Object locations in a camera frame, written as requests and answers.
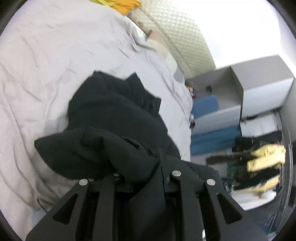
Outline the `black puffer jacket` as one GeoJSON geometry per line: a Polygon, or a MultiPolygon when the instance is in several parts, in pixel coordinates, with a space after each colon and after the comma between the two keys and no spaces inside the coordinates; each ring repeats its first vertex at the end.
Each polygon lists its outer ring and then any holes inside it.
{"type": "MultiPolygon", "coordinates": [[[[44,162],[68,179],[119,174],[117,240],[171,240],[158,149],[182,160],[159,116],[160,104],[136,74],[121,80],[95,72],[70,100],[66,130],[35,141],[44,162]]],[[[216,177],[210,168],[187,164],[200,178],[216,177]]]]}

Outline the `blue curtain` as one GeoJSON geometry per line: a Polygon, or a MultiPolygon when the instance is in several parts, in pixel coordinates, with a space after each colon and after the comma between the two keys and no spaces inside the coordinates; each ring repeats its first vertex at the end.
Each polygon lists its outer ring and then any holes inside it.
{"type": "Polygon", "coordinates": [[[235,146],[236,137],[241,137],[239,126],[193,135],[190,145],[191,155],[196,156],[232,148],[235,146]]]}

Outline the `hanging yellow garment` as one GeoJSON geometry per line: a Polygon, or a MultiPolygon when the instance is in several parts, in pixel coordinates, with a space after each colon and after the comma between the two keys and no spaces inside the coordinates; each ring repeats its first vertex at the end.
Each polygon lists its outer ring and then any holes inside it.
{"type": "Polygon", "coordinates": [[[247,161],[248,172],[256,172],[285,163],[286,148],[284,145],[267,144],[250,152],[254,159],[247,161]]]}

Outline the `grey white wardrobe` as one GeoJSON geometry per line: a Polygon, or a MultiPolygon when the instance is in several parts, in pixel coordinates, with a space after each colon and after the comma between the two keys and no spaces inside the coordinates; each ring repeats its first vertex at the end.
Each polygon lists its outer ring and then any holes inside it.
{"type": "Polygon", "coordinates": [[[188,81],[196,98],[215,95],[219,109],[194,118],[193,135],[231,126],[239,126],[241,137],[229,149],[192,156],[215,168],[226,191],[245,210],[252,210],[281,198],[285,189],[285,167],[288,161],[288,127],[282,122],[284,106],[294,76],[279,56],[237,63],[211,71],[188,81]],[[284,145],[285,163],[256,172],[248,172],[250,152],[267,144],[284,145]]]}

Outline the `blue padded chair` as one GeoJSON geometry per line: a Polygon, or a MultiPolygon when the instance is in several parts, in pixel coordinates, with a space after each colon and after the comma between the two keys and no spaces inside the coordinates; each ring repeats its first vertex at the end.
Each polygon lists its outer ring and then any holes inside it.
{"type": "Polygon", "coordinates": [[[194,118],[213,113],[219,109],[218,99],[215,95],[209,95],[193,101],[191,114],[194,118]]]}

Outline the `bottles on bedside shelf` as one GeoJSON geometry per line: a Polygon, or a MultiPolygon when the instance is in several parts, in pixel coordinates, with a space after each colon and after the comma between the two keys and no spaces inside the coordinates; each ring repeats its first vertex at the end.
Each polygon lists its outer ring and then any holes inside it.
{"type": "Polygon", "coordinates": [[[190,92],[190,95],[191,95],[192,99],[195,99],[196,98],[196,90],[195,90],[195,88],[192,85],[189,85],[188,90],[190,92]]]}

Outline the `cream quilted headboard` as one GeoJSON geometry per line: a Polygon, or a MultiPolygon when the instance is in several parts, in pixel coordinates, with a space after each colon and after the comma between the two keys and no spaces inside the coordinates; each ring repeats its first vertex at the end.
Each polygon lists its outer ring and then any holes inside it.
{"type": "Polygon", "coordinates": [[[158,32],[186,78],[215,70],[209,47],[190,14],[189,1],[141,1],[127,16],[145,34],[158,32]]]}

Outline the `grey duvet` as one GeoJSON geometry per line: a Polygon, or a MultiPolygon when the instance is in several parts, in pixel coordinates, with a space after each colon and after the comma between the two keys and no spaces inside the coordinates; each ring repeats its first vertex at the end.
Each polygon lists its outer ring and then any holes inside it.
{"type": "Polygon", "coordinates": [[[1,34],[1,212],[21,239],[74,185],[34,141],[66,128],[70,99],[95,71],[136,73],[161,98],[168,134],[190,160],[189,91],[128,18],[90,1],[27,1],[1,34]]]}

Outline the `patchwork grey beige pillow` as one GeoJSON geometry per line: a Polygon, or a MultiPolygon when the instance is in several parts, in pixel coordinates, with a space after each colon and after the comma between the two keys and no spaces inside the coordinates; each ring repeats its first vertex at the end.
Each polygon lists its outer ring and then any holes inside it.
{"type": "Polygon", "coordinates": [[[150,31],[149,35],[147,36],[147,42],[150,43],[163,56],[166,65],[173,73],[175,80],[180,83],[185,83],[184,75],[180,70],[176,60],[170,53],[170,50],[161,34],[159,32],[150,31]]]}

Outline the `yellow crown pillow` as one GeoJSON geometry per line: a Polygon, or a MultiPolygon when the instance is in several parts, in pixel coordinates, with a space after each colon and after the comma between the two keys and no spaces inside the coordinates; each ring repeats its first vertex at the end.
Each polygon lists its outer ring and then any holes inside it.
{"type": "Polygon", "coordinates": [[[142,6],[141,1],[136,0],[90,0],[93,3],[112,8],[123,16],[128,15],[135,8],[142,6]]]}

